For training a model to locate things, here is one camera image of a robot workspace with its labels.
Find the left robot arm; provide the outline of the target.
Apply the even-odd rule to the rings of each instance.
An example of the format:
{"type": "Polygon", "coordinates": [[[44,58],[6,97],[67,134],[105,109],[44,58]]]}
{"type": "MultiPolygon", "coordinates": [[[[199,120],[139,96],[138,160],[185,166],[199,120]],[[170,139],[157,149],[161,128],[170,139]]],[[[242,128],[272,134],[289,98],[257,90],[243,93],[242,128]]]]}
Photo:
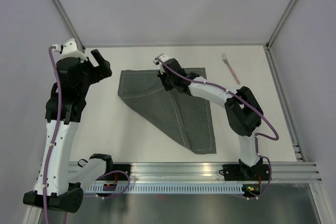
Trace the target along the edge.
{"type": "Polygon", "coordinates": [[[67,56],[52,61],[56,77],[46,103],[46,146],[34,189],[24,194],[23,203],[43,210],[75,213],[84,192],[99,177],[114,176],[112,157],[92,154],[83,168],[68,175],[72,144],[86,106],[89,87],[112,75],[110,62],[99,50],[91,51],[97,66],[89,58],[67,56]]]}

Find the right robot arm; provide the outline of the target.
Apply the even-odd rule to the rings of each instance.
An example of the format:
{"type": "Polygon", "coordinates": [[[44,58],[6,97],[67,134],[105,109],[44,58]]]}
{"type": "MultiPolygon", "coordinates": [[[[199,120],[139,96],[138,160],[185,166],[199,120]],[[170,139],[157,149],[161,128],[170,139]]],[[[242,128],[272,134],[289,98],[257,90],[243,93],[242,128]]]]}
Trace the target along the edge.
{"type": "Polygon", "coordinates": [[[264,114],[251,90],[247,87],[224,88],[196,73],[186,73],[176,59],[170,59],[165,54],[157,56],[153,62],[160,66],[158,77],[167,91],[175,89],[225,109],[228,124],[239,139],[237,175],[243,180],[271,180],[270,163],[263,163],[267,158],[259,153],[256,139],[264,114]]]}

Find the grey cloth napkin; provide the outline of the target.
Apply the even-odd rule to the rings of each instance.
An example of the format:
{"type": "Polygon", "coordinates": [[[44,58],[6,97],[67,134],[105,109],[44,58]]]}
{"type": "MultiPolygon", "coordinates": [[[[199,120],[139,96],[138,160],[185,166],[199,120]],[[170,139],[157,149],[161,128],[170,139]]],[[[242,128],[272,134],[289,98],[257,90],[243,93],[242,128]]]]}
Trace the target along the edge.
{"type": "Polygon", "coordinates": [[[118,96],[161,132],[198,155],[215,154],[210,102],[166,91],[157,70],[122,70],[118,96]]]}

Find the fork with pink handle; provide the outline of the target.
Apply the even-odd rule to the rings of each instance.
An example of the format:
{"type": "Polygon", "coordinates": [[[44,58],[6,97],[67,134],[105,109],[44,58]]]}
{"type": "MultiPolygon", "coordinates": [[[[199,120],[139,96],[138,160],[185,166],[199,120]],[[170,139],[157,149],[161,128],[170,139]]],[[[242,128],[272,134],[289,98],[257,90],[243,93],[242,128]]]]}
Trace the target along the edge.
{"type": "Polygon", "coordinates": [[[238,85],[240,85],[240,80],[238,79],[237,75],[235,74],[233,68],[231,67],[225,53],[222,54],[222,60],[223,60],[224,64],[228,67],[228,69],[231,72],[231,74],[232,74],[233,78],[235,79],[236,83],[238,85]]]}

